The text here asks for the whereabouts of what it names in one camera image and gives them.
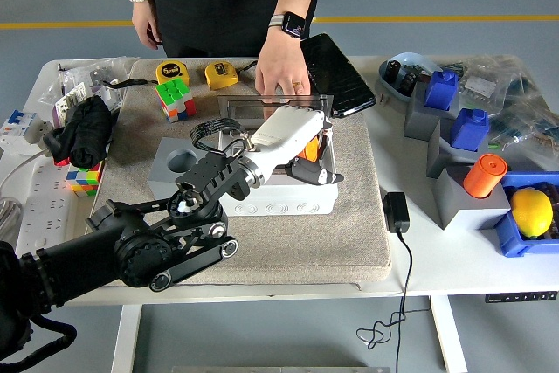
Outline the person's left hand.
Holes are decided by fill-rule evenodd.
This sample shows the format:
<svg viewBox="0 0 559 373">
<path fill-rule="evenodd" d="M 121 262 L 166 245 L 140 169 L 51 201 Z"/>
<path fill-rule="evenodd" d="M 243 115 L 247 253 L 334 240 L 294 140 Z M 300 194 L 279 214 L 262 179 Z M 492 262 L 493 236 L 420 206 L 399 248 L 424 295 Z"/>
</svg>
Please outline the person's left hand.
<svg viewBox="0 0 559 373">
<path fill-rule="evenodd" d="M 285 95 L 309 95 L 311 86 L 300 40 L 278 26 L 269 27 L 261 48 L 255 76 L 260 95 L 272 96 L 278 88 Z"/>
</svg>

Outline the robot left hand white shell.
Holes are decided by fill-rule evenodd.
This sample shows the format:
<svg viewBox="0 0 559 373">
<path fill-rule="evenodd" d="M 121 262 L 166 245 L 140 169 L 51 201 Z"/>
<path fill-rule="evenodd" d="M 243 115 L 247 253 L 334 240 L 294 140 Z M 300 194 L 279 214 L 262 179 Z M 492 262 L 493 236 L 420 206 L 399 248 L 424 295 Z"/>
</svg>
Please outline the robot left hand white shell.
<svg viewBox="0 0 559 373">
<path fill-rule="evenodd" d="M 327 185 L 343 181 L 343 175 L 299 157 L 309 142 L 331 127 L 321 110 L 291 106 L 277 108 L 251 136 L 253 149 L 239 156 L 248 185 L 258 188 L 265 184 L 279 165 L 286 167 L 290 177 L 304 183 Z"/>
</svg>

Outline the person's right hand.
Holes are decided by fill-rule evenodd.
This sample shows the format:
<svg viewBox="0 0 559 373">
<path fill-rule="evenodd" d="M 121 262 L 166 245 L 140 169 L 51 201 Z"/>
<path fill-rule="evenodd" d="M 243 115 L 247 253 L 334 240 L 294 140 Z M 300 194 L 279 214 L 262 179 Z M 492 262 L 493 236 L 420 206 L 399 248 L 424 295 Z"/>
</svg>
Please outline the person's right hand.
<svg viewBox="0 0 559 373">
<path fill-rule="evenodd" d="M 140 42 L 151 50 L 162 44 L 157 23 L 155 0 L 137 2 L 133 5 L 132 24 Z"/>
</svg>

